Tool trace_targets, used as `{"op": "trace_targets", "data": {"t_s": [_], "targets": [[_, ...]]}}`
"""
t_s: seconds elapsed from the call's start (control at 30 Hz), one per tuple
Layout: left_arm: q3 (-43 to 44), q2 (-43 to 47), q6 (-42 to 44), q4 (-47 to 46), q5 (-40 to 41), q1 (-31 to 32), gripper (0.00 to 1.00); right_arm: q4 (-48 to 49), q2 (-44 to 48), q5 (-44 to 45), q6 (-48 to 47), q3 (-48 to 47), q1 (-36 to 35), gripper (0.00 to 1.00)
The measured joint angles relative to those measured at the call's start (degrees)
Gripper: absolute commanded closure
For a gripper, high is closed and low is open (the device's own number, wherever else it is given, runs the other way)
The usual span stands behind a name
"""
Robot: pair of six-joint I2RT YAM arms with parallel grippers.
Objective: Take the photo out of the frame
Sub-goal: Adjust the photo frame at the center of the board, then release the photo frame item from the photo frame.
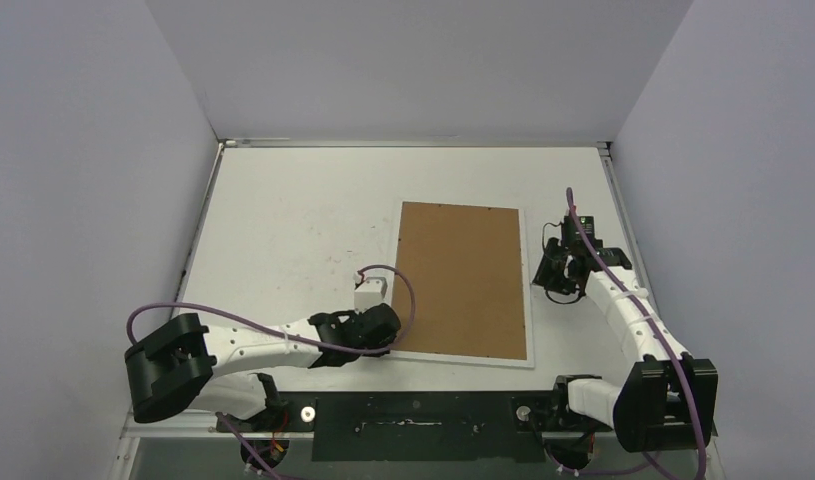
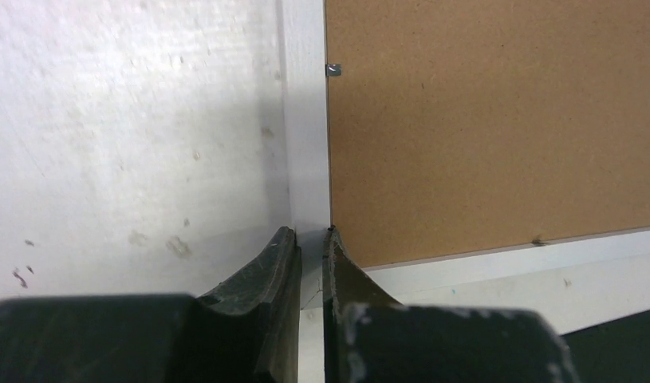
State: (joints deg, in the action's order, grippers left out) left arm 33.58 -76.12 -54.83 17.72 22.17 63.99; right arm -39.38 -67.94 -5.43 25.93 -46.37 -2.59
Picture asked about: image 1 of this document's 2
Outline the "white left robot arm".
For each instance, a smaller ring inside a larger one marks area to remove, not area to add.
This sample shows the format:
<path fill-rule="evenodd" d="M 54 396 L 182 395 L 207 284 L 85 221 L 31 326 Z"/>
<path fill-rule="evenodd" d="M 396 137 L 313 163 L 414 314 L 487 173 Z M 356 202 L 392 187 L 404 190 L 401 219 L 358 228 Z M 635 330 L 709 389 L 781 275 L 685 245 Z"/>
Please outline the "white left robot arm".
<path fill-rule="evenodd" d="M 364 311 L 318 313 L 277 327 L 210 326 L 199 308 L 170 319 L 124 354 L 133 416 L 141 424 L 186 409 L 227 413 L 265 431 L 282 405 L 266 369 L 342 367 L 388 353 L 402 329 L 385 303 Z"/>

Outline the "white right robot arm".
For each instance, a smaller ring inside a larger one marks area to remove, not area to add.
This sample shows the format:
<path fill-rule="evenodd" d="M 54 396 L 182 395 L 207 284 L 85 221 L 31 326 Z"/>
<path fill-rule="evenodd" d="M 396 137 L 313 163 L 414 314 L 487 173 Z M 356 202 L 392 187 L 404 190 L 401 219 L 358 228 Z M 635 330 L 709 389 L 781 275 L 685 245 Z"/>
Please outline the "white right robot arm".
<path fill-rule="evenodd" d="M 713 363 L 694 357 L 668 331 L 625 252 L 596 237 L 593 217 L 567 214 L 558 226 L 559 236 L 543 245 L 533 283 L 550 301 L 591 300 L 630 370 L 621 385 L 594 374 L 558 376 L 551 421 L 563 429 L 608 427 L 629 452 L 707 446 L 719 380 Z"/>

